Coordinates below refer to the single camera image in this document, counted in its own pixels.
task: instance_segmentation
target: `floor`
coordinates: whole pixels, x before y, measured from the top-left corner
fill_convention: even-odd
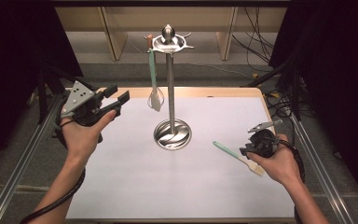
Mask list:
[[[146,33],[129,33],[124,53],[119,61],[111,60],[104,34],[101,33],[68,33],[76,57],[81,65],[84,79],[95,85],[105,85],[116,82],[118,86],[149,86],[148,60],[145,54]],[[250,38],[246,34],[234,34],[240,42],[248,45]],[[276,34],[263,34],[268,42],[274,42]],[[262,76],[271,68],[253,53],[233,41],[227,61],[220,59],[219,48],[213,33],[194,33],[187,39],[187,44],[195,49],[185,49],[174,54],[175,75],[178,76],[176,86],[224,86],[238,87],[253,80],[253,75]],[[262,52],[260,44],[253,41],[251,48]],[[157,56],[158,71],[165,63],[162,54]],[[272,95],[275,83],[279,77],[273,77],[258,88],[267,95],[267,103],[279,103],[281,98]],[[345,163],[333,155],[336,151],[324,133],[322,125],[307,105],[306,84],[303,84],[303,104],[300,123],[305,127],[308,137],[317,151],[326,172],[337,189],[339,196],[348,208],[352,223],[358,223],[358,186],[354,181]],[[277,116],[277,106],[272,106],[269,113],[273,118]],[[306,184],[312,196],[330,223],[340,223],[331,202],[329,202],[324,187],[314,171],[308,154],[304,151],[298,134],[293,135],[293,126],[289,119],[282,118],[283,125],[277,126],[277,133],[286,133],[294,140],[300,150],[306,167]],[[7,148],[0,151],[0,191],[9,179],[11,172],[27,147],[38,121],[37,99],[24,109],[18,121],[17,131],[7,140]],[[44,133],[41,142],[33,155],[28,167],[17,186],[16,192],[7,207],[0,223],[13,223],[29,214],[35,204],[41,199],[44,192],[60,170],[60,164],[65,158],[64,149],[58,141],[51,141],[52,127]]]

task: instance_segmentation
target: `white table surface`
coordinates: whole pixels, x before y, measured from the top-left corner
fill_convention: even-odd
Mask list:
[[[103,103],[114,102],[107,99]],[[192,131],[190,143],[169,151],[153,138],[169,118],[147,98],[131,98],[103,131],[86,167],[68,220],[241,220],[293,218],[294,204],[267,174],[258,176],[215,147],[237,154],[249,142],[247,130],[269,121],[261,97],[176,97],[175,117]]]

